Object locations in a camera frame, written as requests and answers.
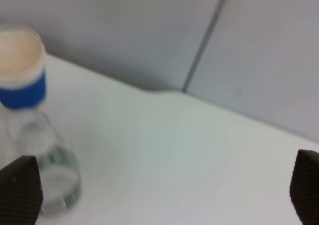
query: water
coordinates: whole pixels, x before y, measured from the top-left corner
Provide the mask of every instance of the water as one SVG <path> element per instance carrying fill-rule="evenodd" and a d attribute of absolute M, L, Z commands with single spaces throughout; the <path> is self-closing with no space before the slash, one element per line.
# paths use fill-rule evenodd
<path fill-rule="evenodd" d="M 55 146 L 48 154 L 37 157 L 43 190 L 41 212 L 55 214 L 73 207 L 81 194 L 81 180 L 74 155 Z"/>

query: gray wall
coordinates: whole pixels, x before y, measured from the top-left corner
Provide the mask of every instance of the gray wall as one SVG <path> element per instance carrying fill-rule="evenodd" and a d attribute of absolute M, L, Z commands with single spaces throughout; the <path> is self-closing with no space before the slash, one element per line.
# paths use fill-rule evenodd
<path fill-rule="evenodd" d="M 319 0 L 227 0 L 188 92 L 319 141 Z"/>
<path fill-rule="evenodd" d="M 48 51 L 149 89 L 180 89 L 217 0 L 0 0 Z"/>

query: black gripper pad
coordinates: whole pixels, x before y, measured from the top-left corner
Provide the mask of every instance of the black gripper pad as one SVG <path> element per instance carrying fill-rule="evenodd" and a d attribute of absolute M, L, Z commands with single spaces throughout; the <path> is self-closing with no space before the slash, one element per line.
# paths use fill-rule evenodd
<path fill-rule="evenodd" d="M 34 225 L 42 201 L 34 156 L 22 156 L 0 170 L 0 225 Z"/>
<path fill-rule="evenodd" d="M 290 198 L 303 225 L 319 225 L 319 154 L 299 150 L 290 183 Z"/>

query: white table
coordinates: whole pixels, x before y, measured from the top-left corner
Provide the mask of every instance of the white table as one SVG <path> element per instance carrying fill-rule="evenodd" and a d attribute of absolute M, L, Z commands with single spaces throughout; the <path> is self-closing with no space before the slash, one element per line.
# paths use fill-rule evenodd
<path fill-rule="evenodd" d="M 38 225 L 300 225 L 289 197 L 315 143 L 176 93 L 149 93 L 55 57 L 52 122 L 74 144 L 83 195 Z"/>

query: bottle cap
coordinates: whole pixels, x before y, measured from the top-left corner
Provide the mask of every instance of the bottle cap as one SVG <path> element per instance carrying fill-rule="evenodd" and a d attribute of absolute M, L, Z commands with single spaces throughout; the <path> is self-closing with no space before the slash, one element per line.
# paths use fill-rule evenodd
<path fill-rule="evenodd" d="M 2 24 L 0 50 L 0 102 L 13 110 L 37 106 L 46 94 L 40 36 L 25 26 Z"/>

